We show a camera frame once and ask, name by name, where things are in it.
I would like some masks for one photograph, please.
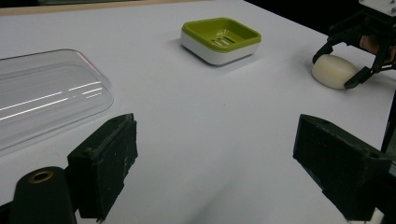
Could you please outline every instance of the soap dish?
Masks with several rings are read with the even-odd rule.
[[[262,36],[238,21],[222,17],[184,23],[180,40],[203,60],[221,65],[254,53]]]

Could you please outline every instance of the transparent plastic lid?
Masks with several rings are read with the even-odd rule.
[[[71,49],[0,60],[0,153],[108,109],[109,84]]]

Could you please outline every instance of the white table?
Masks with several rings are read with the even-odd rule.
[[[261,33],[256,53],[216,67],[180,46],[184,22],[215,17]],[[0,17],[0,58],[78,50],[115,98],[100,116],[0,158],[0,204],[23,175],[66,167],[67,154],[106,120],[134,113],[139,157],[106,223],[346,223],[292,158],[299,116],[380,148],[396,85],[392,71],[348,91],[317,83],[312,57],[326,37],[244,1]],[[333,54],[358,67],[374,59],[343,45]]]

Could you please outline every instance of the green soap dish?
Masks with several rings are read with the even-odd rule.
[[[181,44],[212,64],[224,64],[256,51],[262,36],[229,18],[184,23]]]

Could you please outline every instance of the white soap bar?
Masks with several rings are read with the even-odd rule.
[[[321,84],[337,89],[345,89],[344,84],[358,73],[359,69],[349,61],[331,55],[323,54],[312,68],[312,76]]]

